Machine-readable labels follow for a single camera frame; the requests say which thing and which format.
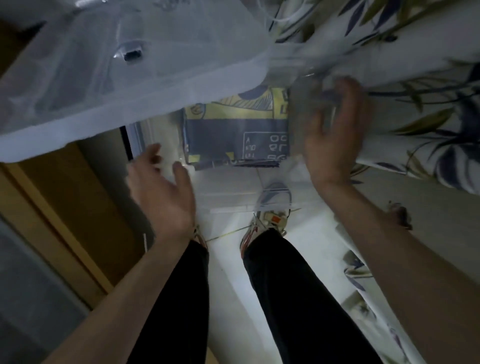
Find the wire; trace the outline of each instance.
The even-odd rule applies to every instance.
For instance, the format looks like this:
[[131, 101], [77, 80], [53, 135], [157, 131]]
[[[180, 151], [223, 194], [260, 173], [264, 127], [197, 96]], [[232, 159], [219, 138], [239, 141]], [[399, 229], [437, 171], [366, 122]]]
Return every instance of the wire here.
[[306, 2], [307, 2], [307, 0], [303, 0], [303, 2], [301, 3], [301, 5], [297, 9], [297, 11], [295, 11], [292, 15], [287, 16], [286, 18], [280, 18], [280, 19], [277, 19], [274, 16], [271, 16], [267, 12], [267, 10], [262, 5], [262, 0], [257, 0], [257, 5], [258, 5], [259, 9], [262, 11], [262, 13], [264, 13], [264, 16], [267, 17], [267, 19], [270, 19], [271, 21], [277, 22], [277, 23], [286, 23], [286, 22], [290, 21], [291, 19], [293, 19], [295, 16], [297, 16], [298, 13], [300, 13], [300, 10], [303, 8], [303, 6], [305, 5]]

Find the tiled floor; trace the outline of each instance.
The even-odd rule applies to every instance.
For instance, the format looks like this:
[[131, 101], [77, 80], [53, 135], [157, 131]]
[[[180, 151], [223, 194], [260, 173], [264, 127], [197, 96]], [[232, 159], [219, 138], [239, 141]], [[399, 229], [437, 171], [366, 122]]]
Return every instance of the tiled floor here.
[[[224, 213], [200, 218], [210, 251], [209, 346], [221, 364], [281, 363], [262, 308], [250, 285], [239, 253], [252, 213]], [[347, 248], [335, 232], [325, 205], [291, 213], [286, 238], [339, 301], [353, 292], [343, 275]]]

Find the curtain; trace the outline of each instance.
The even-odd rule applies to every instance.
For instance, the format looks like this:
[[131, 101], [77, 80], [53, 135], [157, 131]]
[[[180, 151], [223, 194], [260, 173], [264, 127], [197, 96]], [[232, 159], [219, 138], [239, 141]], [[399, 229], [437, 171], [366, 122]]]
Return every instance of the curtain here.
[[346, 55], [332, 74], [375, 105], [359, 164], [480, 193], [479, 19], [477, 0], [349, 0], [316, 29], [304, 54]]

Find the hand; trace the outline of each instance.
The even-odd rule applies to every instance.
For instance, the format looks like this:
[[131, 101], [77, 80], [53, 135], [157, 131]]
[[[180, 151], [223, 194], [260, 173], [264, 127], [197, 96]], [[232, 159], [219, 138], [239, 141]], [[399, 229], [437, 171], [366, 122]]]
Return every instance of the hand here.
[[318, 112], [305, 137], [305, 162], [320, 194], [329, 184], [350, 184], [350, 171], [371, 122], [370, 101], [356, 80], [342, 78], [336, 89], [343, 98], [330, 131], [323, 131], [323, 115]]
[[175, 183], [160, 174], [154, 165], [160, 144], [147, 147], [127, 165], [130, 195], [150, 221], [159, 241], [190, 239], [195, 224], [195, 196], [187, 170], [180, 162], [173, 164]]

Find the black pants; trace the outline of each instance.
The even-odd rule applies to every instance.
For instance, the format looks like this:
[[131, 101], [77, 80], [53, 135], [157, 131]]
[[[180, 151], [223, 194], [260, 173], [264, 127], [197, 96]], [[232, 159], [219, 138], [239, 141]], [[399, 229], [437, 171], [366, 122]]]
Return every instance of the black pants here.
[[[284, 363], [381, 363], [300, 253], [275, 230], [258, 236], [243, 264]], [[190, 242], [160, 293], [129, 363], [205, 363], [208, 252]]]

